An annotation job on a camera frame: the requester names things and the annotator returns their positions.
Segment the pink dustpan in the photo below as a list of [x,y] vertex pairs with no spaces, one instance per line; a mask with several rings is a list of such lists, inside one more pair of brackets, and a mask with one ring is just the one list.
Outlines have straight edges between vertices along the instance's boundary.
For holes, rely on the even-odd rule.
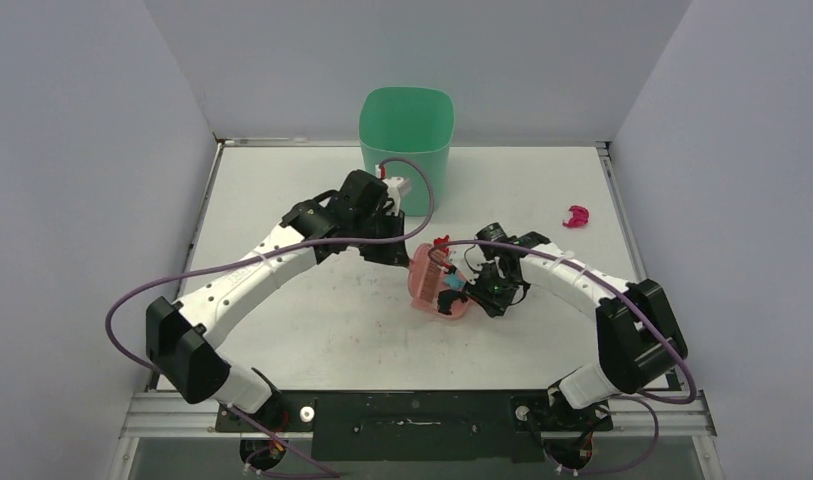
[[464,292],[466,278],[448,250],[433,247],[422,243],[412,255],[407,280],[411,307],[444,319],[461,319],[473,305]]

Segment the pink hand brush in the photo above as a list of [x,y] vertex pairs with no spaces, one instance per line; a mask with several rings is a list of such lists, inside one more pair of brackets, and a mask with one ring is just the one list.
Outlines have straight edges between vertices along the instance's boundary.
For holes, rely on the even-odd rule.
[[414,286],[411,290],[413,305],[432,310],[436,307],[441,277],[444,274],[446,255],[442,250],[429,252],[430,248],[415,254],[410,279]]

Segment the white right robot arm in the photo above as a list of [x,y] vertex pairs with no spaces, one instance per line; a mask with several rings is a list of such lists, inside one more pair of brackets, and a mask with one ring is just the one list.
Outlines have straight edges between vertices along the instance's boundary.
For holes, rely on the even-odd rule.
[[595,361],[554,384],[550,421],[575,427],[587,407],[620,393],[635,394],[671,368],[684,367],[688,348],[664,289],[607,275],[561,250],[546,236],[508,236],[498,223],[476,235],[485,258],[465,294],[488,316],[504,315],[532,287],[543,289],[591,320]]

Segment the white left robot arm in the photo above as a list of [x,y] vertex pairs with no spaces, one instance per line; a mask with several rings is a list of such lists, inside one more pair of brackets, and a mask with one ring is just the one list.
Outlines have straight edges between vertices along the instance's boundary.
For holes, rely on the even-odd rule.
[[148,306],[149,360],[188,403],[230,404],[255,430],[272,428],[281,407],[275,388],[222,357],[218,347],[268,296],[349,247],[369,262],[408,266],[400,203],[410,189],[404,177],[354,170],[340,189],[297,203],[244,256],[245,266],[174,302],[160,297]]

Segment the light blue paper scrap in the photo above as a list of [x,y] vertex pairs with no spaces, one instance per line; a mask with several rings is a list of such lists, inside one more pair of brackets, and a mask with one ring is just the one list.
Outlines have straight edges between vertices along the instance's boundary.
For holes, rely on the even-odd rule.
[[446,274],[443,277],[442,283],[451,290],[461,291],[466,281],[463,280],[458,274]]

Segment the black paper scrap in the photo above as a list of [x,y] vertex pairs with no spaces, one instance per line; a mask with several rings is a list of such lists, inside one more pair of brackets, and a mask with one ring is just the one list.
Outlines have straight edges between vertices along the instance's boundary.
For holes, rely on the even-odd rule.
[[457,302],[466,304],[468,302],[467,295],[460,290],[442,290],[437,297],[437,312],[441,315],[452,316],[454,305]]

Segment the red paper scrap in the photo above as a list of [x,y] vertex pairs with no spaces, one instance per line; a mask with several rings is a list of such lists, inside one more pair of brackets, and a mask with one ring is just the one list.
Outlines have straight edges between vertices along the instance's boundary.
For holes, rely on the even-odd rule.
[[437,237],[433,240],[433,246],[438,247],[440,250],[446,251],[446,244],[450,241],[450,236]]

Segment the green plastic waste bin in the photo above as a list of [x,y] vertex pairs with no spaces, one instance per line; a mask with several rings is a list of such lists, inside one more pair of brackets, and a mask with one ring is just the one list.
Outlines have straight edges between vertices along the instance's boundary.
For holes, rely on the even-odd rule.
[[380,162],[387,176],[412,183],[401,203],[408,216],[423,216],[429,190],[438,208],[447,187],[447,167],[455,126],[454,104],[443,91],[412,86],[387,86],[371,91],[359,115],[358,135],[365,169]]

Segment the magenta paper scrap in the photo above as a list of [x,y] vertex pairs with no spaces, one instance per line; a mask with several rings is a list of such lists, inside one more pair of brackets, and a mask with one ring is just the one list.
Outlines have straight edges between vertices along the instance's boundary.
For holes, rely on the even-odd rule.
[[569,218],[562,222],[562,226],[567,229],[579,229],[588,225],[590,212],[581,205],[572,205],[568,209]]

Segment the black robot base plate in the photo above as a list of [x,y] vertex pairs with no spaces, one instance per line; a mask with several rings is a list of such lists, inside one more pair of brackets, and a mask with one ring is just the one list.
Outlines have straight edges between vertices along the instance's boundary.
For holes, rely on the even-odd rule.
[[284,390],[254,415],[313,460],[340,462],[539,462],[557,439],[561,452],[610,431],[608,405],[573,410],[544,389]]

